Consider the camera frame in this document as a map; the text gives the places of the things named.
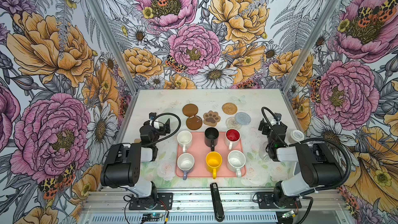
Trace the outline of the glossy brown round coaster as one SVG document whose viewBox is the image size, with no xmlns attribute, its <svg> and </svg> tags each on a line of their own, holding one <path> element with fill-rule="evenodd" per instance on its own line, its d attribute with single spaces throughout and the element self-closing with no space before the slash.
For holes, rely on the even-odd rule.
<svg viewBox="0 0 398 224">
<path fill-rule="evenodd" d="M 189 130 L 198 130 L 202 127 L 203 120 L 200 116 L 191 116 L 186 120 L 186 126 Z"/>
</svg>

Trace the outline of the dark brown round coaster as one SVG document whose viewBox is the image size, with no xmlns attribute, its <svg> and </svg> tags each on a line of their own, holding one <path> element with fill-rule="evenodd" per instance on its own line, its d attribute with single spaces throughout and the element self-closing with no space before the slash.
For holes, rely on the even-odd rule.
<svg viewBox="0 0 398 224">
<path fill-rule="evenodd" d="M 182 113 L 187 117 L 195 116 L 199 109 L 195 104 L 187 104 L 182 108 Z"/>
</svg>

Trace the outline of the grey woven round coaster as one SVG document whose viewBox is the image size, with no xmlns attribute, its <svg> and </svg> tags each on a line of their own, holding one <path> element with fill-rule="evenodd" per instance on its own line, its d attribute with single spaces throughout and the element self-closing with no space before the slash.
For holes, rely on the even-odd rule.
<svg viewBox="0 0 398 224">
<path fill-rule="evenodd" d="M 251 123 L 251 117 L 244 112 L 236 113 L 235 121 L 240 125 L 249 125 Z"/>
</svg>

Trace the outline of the red interior white mug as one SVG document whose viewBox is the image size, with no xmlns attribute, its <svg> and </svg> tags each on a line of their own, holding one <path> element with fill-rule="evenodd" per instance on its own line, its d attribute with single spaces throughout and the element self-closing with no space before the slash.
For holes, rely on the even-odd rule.
<svg viewBox="0 0 398 224">
<path fill-rule="evenodd" d="M 225 133 L 225 145 L 228 150 L 234 149 L 240 143 L 240 132 L 237 129 L 228 129 Z"/>
</svg>

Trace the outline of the white patterned round coaster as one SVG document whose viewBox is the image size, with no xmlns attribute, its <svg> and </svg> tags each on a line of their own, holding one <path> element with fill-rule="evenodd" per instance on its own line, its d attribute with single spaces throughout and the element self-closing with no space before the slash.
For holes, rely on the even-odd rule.
<svg viewBox="0 0 398 224">
<path fill-rule="evenodd" d="M 240 130 L 241 127 L 242 127 L 242 125 L 239 124 L 239 123 L 236 121 L 235 117 L 229 117 L 229 118 L 226 120 L 226 127 L 227 127 L 228 129 Z"/>
</svg>

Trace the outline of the cork round coaster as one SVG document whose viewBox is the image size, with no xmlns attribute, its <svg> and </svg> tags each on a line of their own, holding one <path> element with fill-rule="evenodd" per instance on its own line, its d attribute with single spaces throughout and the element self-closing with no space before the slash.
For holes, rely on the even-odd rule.
<svg viewBox="0 0 398 224">
<path fill-rule="evenodd" d="M 222 111 L 227 115 L 235 115 L 238 108 L 234 103 L 225 103 L 222 106 Z"/>
</svg>

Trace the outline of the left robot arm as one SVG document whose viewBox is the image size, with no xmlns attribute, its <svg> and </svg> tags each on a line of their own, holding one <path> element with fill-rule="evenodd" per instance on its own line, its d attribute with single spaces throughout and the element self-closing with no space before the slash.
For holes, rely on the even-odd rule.
<svg viewBox="0 0 398 224">
<path fill-rule="evenodd" d="M 158 155 L 157 142 L 171 133 L 170 120 L 157 121 L 157 114 L 150 113 L 149 119 L 140 128 L 137 143 L 112 145 L 103 163 L 101 185 L 125 189 L 124 198 L 130 210 L 171 209 L 173 195 L 158 193 L 154 182 L 140 176 L 143 163 L 154 162 Z"/>
</svg>

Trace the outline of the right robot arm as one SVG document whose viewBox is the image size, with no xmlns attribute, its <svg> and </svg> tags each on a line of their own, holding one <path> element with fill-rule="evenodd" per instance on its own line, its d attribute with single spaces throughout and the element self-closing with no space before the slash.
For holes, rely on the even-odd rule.
<svg viewBox="0 0 398 224">
<path fill-rule="evenodd" d="M 276 207 L 294 207 L 300 198 L 337 188 L 348 179 L 352 163 L 347 161 L 345 166 L 341 166 L 329 149 L 333 146 L 349 159 L 341 145 L 325 138 L 305 139 L 299 130 L 290 133 L 294 142 L 288 144 L 287 126 L 276 115 L 273 118 L 270 121 L 264 115 L 260 121 L 259 131 L 266 135 L 267 141 L 262 144 L 259 156 L 274 162 L 293 162 L 298 173 L 277 182 L 271 194 L 258 196 L 259 204 L 272 202 Z"/>
</svg>

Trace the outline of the white paper cup with lid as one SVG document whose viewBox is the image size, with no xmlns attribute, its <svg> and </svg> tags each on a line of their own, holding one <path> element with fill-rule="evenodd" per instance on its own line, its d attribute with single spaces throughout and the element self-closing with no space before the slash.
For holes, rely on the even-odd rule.
<svg viewBox="0 0 398 224">
<path fill-rule="evenodd" d="M 293 130 L 290 133 L 290 143 L 296 144 L 301 143 L 306 138 L 305 134 L 300 130 Z"/>
</svg>

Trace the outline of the clear glass cup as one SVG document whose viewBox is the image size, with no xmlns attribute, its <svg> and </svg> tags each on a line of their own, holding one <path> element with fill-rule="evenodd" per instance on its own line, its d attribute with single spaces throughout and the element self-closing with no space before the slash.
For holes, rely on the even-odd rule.
<svg viewBox="0 0 398 224">
<path fill-rule="evenodd" d="M 268 155 L 268 147 L 269 147 L 269 143 L 268 142 L 264 142 L 260 149 L 259 149 L 259 157 L 264 160 L 264 161 L 270 161 L 271 158 Z"/>
</svg>

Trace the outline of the paw shaped coaster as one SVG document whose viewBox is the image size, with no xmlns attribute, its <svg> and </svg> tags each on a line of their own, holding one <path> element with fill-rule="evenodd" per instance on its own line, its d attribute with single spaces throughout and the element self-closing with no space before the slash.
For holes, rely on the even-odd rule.
<svg viewBox="0 0 398 224">
<path fill-rule="evenodd" d="M 209 111 L 203 115 L 203 123 L 210 127 L 215 127 L 220 121 L 218 112 Z"/>
</svg>

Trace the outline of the black mug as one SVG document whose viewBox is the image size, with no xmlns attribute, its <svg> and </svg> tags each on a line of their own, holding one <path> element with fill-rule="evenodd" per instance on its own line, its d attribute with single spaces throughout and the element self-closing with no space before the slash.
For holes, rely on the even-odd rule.
<svg viewBox="0 0 398 224">
<path fill-rule="evenodd" d="M 211 151 L 215 151 L 215 147 L 218 144 L 219 131 L 214 127 L 210 127 L 205 130 L 204 136 L 205 145 L 209 147 Z"/>
</svg>

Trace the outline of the green circuit board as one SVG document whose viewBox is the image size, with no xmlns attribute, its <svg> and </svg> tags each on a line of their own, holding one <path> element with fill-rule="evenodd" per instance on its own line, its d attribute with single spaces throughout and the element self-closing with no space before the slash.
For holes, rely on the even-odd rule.
<svg viewBox="0 0 398 224">
<path fill-rule="evenodd" d="M 141 222 L 158 222 L 165 217 L 164 214 L 147 213 L 142 216 Z"/>
</svg>

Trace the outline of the black center bar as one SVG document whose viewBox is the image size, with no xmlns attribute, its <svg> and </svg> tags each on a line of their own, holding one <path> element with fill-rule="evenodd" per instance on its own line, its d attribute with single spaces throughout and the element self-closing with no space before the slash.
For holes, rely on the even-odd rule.
<svg viewBox="0 0 398 224">
<path fill-rule="evenodd" d="M 210 184 L 210 193 L 212 198 L 215 219 L 217 222 L 223 222 L 225 215 L 217 183 Z"/>
</svg>

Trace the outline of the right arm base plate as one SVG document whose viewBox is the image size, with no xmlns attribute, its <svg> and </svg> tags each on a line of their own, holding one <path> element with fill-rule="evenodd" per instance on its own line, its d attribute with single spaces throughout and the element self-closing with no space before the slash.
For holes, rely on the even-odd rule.
<svg viewBox="0 0 398 224">
<path fill-rule="evenodd" d="M 260 209 L 301 209 L 302 205 L 299 198 L 295 197 L 278 197 L 272 192 L 257 192 L 253 201 L 256 202 Z"/>
</svg>

